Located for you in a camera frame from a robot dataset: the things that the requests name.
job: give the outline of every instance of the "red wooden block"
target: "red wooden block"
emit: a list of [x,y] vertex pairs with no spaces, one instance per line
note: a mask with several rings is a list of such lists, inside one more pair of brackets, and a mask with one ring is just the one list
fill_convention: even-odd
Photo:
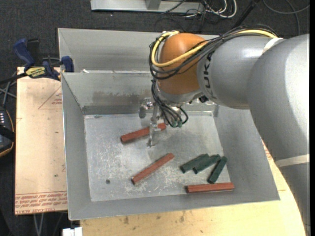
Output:
[[186,186],[187,193],[208,192],[208,191],[231,191],[233,190],[233,183],[213,183],[213,184],[198,184]]
[[156,161],[154,164],[150,165],[149,167],[145,168],[142,172],[138,173],[134,177],[131,178],[131,182],[133,184],[136,184],[140,180],[144,179],[147,177],[149,174],[152,172],[156,171],[158,168],[163,166],[165,163],[169,162],[172,160],[175,156],[172,153],[167,154],[166,156],[162,157],[158,161]]
[[[161,130],[166,129],[165,123],[160,123],[157,125],[157,127],[160,128]],[[149,133],[150,133],[150,129],[149,127],[146,127],[146,128],[131,132],[129,134],[122,135],[120,137],[120,140],[122,141],[123,144],[125,144],[125,143],[132,142],[136,139],[139,139],[141,137],[148,136]]]

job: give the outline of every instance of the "cable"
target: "cable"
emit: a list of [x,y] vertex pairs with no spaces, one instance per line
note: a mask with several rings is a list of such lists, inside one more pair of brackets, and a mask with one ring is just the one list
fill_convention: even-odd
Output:
[[[284,14],[284,15],[296,14],[296,13],[302,12],[302,11],[304,11],[304,10],[306,10],[306,9],[308,9],[308,8],[310,7],[310,5],[308,4],[307,6],[305,6],[305,7],[302,8],[302,9],[299,9],[299,10],[293,9],[293,11],[291,11],[291,12],[284,12],[284,11],[275,10],[275,9],[271,8],[271,7],[266,3],[265,0],[262,0],[262,1],[263,1],[264,5],[265,5],[268,9],[270,9],[271,11],[276,12],[276,13],[279,13],[279,14]],[[289,0],[285,0],[285,1],[290,5],[291,8],[294,8],[293,5],[289,2]]]
[[[165,63],[158,63],[156,60],[155,60],[155,57],[156,57],[156,51],[157,51],[157,48],[158,46],[167,38],[167,37],[170,37],[170,36],[173,36],[173,35],[176,35],[178,34],[179,32],[178,31],[173,31],[173,32],[166,32],[166,33],[163,33],[158,39],[156,42],[152,43],[153,44],[153,48],[152,48],[152,51],[150,53],[150,57],[151,57],[151,62],[153,65],[157,66],[157,67],[167,67],[167,66],[170,66],[182,59],[185,59],[187,58],[188,56],[191,56],[193,54],[196,54],[199,50],[201,50],[204,45],[200,45],[200,43],[198,44],[198,46],[196,46],[195,48],[187,51],[186,53],[168,61],[168,62],[165,62]],[[277,37],[276,35],[270,33],[269,31],[266,31],[266,30],[261,30],[261,29],[245,29],[245,30],[241,30],[240,32],[238,32],[237,34],[243,34],[243,33],[249,33],[249,34],[258,34],[258,35],[265,35],[267,37],[271,37],[271,38],[274,38],[274,37]],[[171,69],[171,70],[168,70],[166,72],[161,72],[161,71],[158,71],[159,73],[170,73],[172,71],[175,71],[176,69]]]
[[231,15],[222,15],[220,11],[214,11],[213,9],[210,9],[210,10],[206,10],[207,12],[210,12],[210,13],[213,13],[213,14],[216,14],[222,18],[232,18],[235,16],[236,12],[237,12],[237,3],[236,3],[236,0],[232,0],[233,1],[233,4],[234,4],[234,12],[231,14]]
[[284,15],[290,15],[290,14],[294,14],[295,15],[295,18],[296,18],[296,24],[297,24],[297,35],[299,36],[300,35],[300,21],[299,21],[299,17],[297,15],[297,13],[307,9],[308,7],[310,7],[310,5],[307,5],[306,7],[304,7],[303,9],[300,9],[300,10],[295,10],[295,8],[293,7],[293,5],[290,3],[289,0],[285,0],[289,6],[291,7],[292,9],[292,12],[282,12],[282,11],[277,11],[277,10],[274,10],[273,8],[269,7],[267,4],[266,4],[266,1],[265,0],[262,0],[264,5],[270,9],[271,11],[273,12],[276,12],[276,13],[279,13],[279,14],[284,14]]
[[16,95],[14,94],[11,94],[9,93],[9,90],[11,88],[11,86],[13,86],[16,82],[11,82],[9,81],[7,86],[5,87],[5,89],[1,89],[0,88],[0,94],[4,93],[4,96],[3,96],[3,101],[2,101],[2,106],[5,107],[5,104],[6,104],[6,100],[7,100],[7,96],[11,96],[11,97],[14,97],[16,98]]
[[34,218],[34,223],[35,223],[36,234],[37,234],[37,236],[40,236],[41,235],[41,229],[43,226],[43,221],[44,221],[44,213],[41,214],[39,229],[38,229],[37,219],[36,219],[35,214],[33,214],[33,218]]
[[61,213],[61,215],[60,215],[60,217],[59,217],[59,219],[58,219],[58,221],[57,221],[57,223],[56,223],[54,232],[53,232],[53,234],[52,234],[53,236],[55,236],[55,234],[56,234],[56,232],[57,232],[58,225],[59,225],[59,223],[60,223],[62,217],[63,217],[63,213]]
[[171,9],[165,11],[165,12],[162,12],[161,15],[166,14],[166,13],[168,13],[168,12],[171,12],[171,11],[175,10],[177,7],[179,7],[181,4],[183,4],[183,3],[186,2],[186,1],[187,1],[187,0],[181,1],[181,2],[180,2],[178,5],[176,5],[175,7],[171,8]]

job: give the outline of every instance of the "black cable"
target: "black cable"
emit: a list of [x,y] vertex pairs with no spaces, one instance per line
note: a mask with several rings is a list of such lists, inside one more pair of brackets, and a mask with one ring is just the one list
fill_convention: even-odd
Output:
[[[265,5],[268,9],[270,9],[271,11],[276,12],[276,13],[279,13],[279,14],[284,14],[284,15],[296,14],[296,13],[302,12],[302,11],[304,11],[304,10],[306,10],[306,9],[308,9],[308,8],[310,7],[310,5],[308,4],[308,5],[306,5],[306,6],[305,6],[304,8],[302,8],[302,9],[299,9],[299,10],[293,9],[293,11],[291,11],[291,12],[285,12],[285,11],[278,11],[278,10],[275,10],[275,9],[271,8],[271,7],[266,3],[265,0],[262,0],[262,1],[263,1],[264,5]],[[285,0],[285,1],[290,5],[291,8],[293,8],[293,6],[292,6],[292,4],[289,2],[289,0]]]
[[[247,33],[247,32],[239,33],[240,31],[243,31],[243,30],[246,30],[246,28],[245,27],[237,27],[235,29],[232,29],[232,30],[228,31],[225,34],[222,34],[221,36],[219,36],[217,38],[210,39],[207,44],[205,44],[198,52],[196,52],[195,54],[191,55],[182,64],[180,64],[179,66],[177,66],[175,68],[166,70],[166,71],[163,71],[163,70],[161,71],[161,69],[156,69],[153,66],[153,63],[152,63],[152,60],[151,60],[153,46],[157,42],[157,40],[156,40],[155,42],[153,42],[150,45],[150,55],[149,55],[150,73],[152,74],[152,76],[155,79],[159,79],[159,80],[169,79],[169,78],[175,76],[176,74],[178,74],[182,67],[184,67],[185,65],[187,65],[188,63],[193,61],[195,58],[200,57],[200,56],[204,55],[205,53],[209,53],[209,52],[214,51],[218,46],[220,46],[223,42],[225,42],[227,40],[230,40],[230,39],[238,37],[238,36],[244,36],[244,35],[260,35],[260,34],[256,34],[256,33]],[[263,30],[273,34],[273,32],[270,31],[269,29],[263,29]],[[168,75],[166,75],[166,76],[158,76],[158,74],[168,74]]]
[[270,9],[271,11],[273,11],[273,12],[276,12],[276,13],[278,13],[278,14],[283,14],[283,15],[291,15],[291,14],[294,14],[294,15],[295,15],[295,18],[296,18],[296,23],[297,23],[297,35],[298,35],[298,36],[300,35],[300,21],[299,21],[299,17],[298,17],[298,15],[297,15],[297,13],[306,10],[308,7],[310,7],[310,5],[307,5],[306,7],[302,8],[302,9],[295,10],[295,8],[294,8],[293,5],[290,3],[290,1],[289,1],[289,0],[285,0],[285,1],[289,4],[289,6],[291,7],[292,12],[282,12],[282,11],[277,11],[277,10],[274,10],[273,8],[271,8],[271,7],[266,3],[265,0],[262,0],[262,1],[263,1],[264,5],[265,5],[268,9]]
[[162,12],[161,15],[166,14],[166,13],[169,13],[169,12],[175,10],[177,7],[179,7],[181,4],[183,4],[183,3],[186,2],[186,1],[187,1],[187,0],[181,1],[181,2],[180,2],[179,4],[177,4],[175,7],[171,8],[171,9],[165,11],[165,12]]
[[244,10],[243,14],[241,17],[236,21],[234,26],[232,27],[238,27],[242,24],[242,22],[247,18],[247,16],[250,14],[250,12],[256,7],[256,5],[260,2],[260,0],[252,0],[250,4],[247,6],[247,8]]
[[179,108],[183,113],[184,113],[184,115],[186,116],[186,119],[185,119],[185,121],[183,122],[183,124],[185,124],[187,121],[188,121],[188,115],[187,115],[187,113],[182,109],[182,107],[180,107]]

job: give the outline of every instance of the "black floor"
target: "black floor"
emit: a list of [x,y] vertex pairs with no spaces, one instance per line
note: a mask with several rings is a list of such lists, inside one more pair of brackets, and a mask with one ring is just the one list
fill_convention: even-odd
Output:
[[[209,16],[204,22],[185,19],[176,14],[140,12],[91,12],[90,0],[0,0],[0,80],[10,77],[15,68],[23,65],[13,53],[13,44],[20,38],[39,38],[42,54],[58,57],[58,28],[104,29],[162,32],[184,30],[203,34],[220,34],[232,28],[251,0],[237,0],[238,12],[232,19],[219,20]],[[280,11],[291,11],[285,0],[265,0]],[[288,0],[296,9],[304,8],[310,0]],[[310,9],[297,14],[279,14],[261,1],[243,22],[243,25],[262,24],[271,27],[279,36],[290,38],[310,32]],[[10,92],[15,94],[16,87]],[[15,99],[9,97],[6,108],[15,120]],[[12,232],[16,236],[36,235],[33,216],[14,216],[14,153],[0,158],[0,236]],[[44,216],[42,235],[52,235],[58,228],[71,224],[66,214],[48,213]]]

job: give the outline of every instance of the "electrical cord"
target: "electrical cord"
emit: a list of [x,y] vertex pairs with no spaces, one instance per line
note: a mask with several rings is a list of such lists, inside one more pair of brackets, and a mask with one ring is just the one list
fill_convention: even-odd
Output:
[[307,8],[309,8],[309,7],[310,7],[309,4],[308,4],[307,6],[305,6],[304,8],[302,8],[302,9],[295,10],[295,8],[294,8],[293,5],[290,3],[290,1],[289,1],[289,0],[285,0],[285,1],[288,3],[288,5],[291,7],[292,11],[291,11],[291,12],[283,12],[283,11],[277,11],[277,10],[271,8],[271,7],[266,3],[265,0],[262,0],[262,1],[263,1],[264,5],[265,5],[268,9],[270,9],[271,11],[273,11],[273,12],[275,12],[275,13],[283,14],[283,15],[291,15],[291,14],[294,14],[294,15],[295,15],[295,18],[296,18],[296,24],[297,24],[297,35],[298,35],[298,36],[300,35],[300,20],[299,20],[299,17],[298,17],[298,15],[297,15],[297,13],[302,12],[302,11],[306,10]]
[[7,101],[7,97],[8,95],[16,98],[16,95],[9,93],[10,88],[16,84],[16,81],[14,82],[8,82],[6,87],[4,89],[0,88],[0,95],[3,94],[3,100],[2,100],[2,106],[5,107],[6,101]]
[[232,0],[233,1],[233,5],[234,5],[234,11],[233,11],[233,13],[231,14],[231,15],[222,15],[222,12],[220,12],[220,11],[214,11],[213,9],[206,9],[206,11],[207,12],[210,12],[210,13],[214,13],[214,14],[216,14],[216,15],[218,15],[219,17],[222,17],[222,18],[232,18],[232,17],[234,17],[235,15],[236,15],[236,13],[237,13],[237,3],[236,3],[236,0]]
[[38,225],[37,225],[37,219],[36,219],[36,215],[35,214],[33,214],[33,218],[34,218],[36,234],[37,234],[37,236],[40,236],[41,235],[42,226],[43,226],[43,221],[44,221],[44,213],[41,214],[39,228],[38,228]]
[[[291,11],[291,12],[284,12],[284,11],[275,10],[275,9],[273,9],[272,7],[270,7],[270,6],[266,3],[265,0],[262,0],[262,1],[263,1],[264,5],[265,5],[268,9],[270,9],[271,11],[276,12],[276,13],[279,13],[279,14],[284,14],[284,15],[296,14],[296,13],[302,12],[302,11],[304,11],[304,10],[306,10],[306,9],[308,9],[308,8],[310,7],[310,5],[308,4],[308,5],[306,5],[306,6],[305,6],[304,8],[302,8],[302,9],[299,9],[299,10],[295,10],[295,9],[294,9],[294,10]],[[291,8],[294,8],[293,5],[290,3],[289,0],[285,0],[285,1],[290,5]]]
[[[173,75],[177,74],[178,71],[179,71],[179,67],[183,67],[184,65],[186,65],[187,63],[189,63],[190,61],[192,61],[193,59],[195,59],[197,56],[200,56],[197,55],[198,54],[198,51],[200,51],[201,49],[204,49],[208,46],[212,46],[212,48],[214,47],[214,43],[218,43],[218,41],[222,40],[223,38],[227,39],[227,38],[230,38],[234,35],[243,35],[243,34],[257,34],[257,35],[264,35],[264,36],[267,36],[267,37],[277,37],[273,32],[271,32],[270,30],[268,29],[245,29],[245,28],[238,28],[238,29],[235,29],[234,30],[235,32],[231,31],[231,32],[228,32],[220,37],[217,37],[217,38],[214,38],[214,39],[211,39],[211,40],[208,40],[208,43],[204,44],[204,45],[200,45],[202,42],[198,43],[198,45],[193,48],[193,49],[190,49],[189,51],[187,51],[186,53],[168,61],[168,62],[165,62],[165,63],[158,63],[156,61],[156,52],[157,52],[157,48],[159,47],[159,45],[165,41],[166,38],[168,37],[171,37],[173,35],[176,35],[176,34],[179,34],[178,31],[171,31],[171,32],[165,32],[163,33],[160,37],[157,38],[157,40],[155,42],[153,42],[151,45],[150,45],[150,56],[149,56],[149,65],[150,65],[150,70],[155,72],[155,73],[160,73],[160,74],[169,74],[168,76],[165,76],[165,77],[160,77],[158,79],[166,79],[166,78],[170,78],[172,77]],[[167,66],[170,66],[182,59],[187,59],[186,61],[184,61],[180,66],[178,67],[175,67],[173,69],[170,69],[170,70],[167,70],[167,71],[161,71],[161,70],[157,70],[153,67],[156,66],[156,67],[159,67],[159,68],[163,68],[163,67],[167,67]]]
[[181,2],[180,2],[179,4],[177,4],[175,7],[171,8],[171,9],[165,11],[165,12],[162,12],[161,15],[166,14],[166,13],[169,13],[169,12],[175,10],[176,8],[178,8],[181,4],[183,4],[183,3],[186,2],[186,1],[187,1],[187,0],[181,1]]

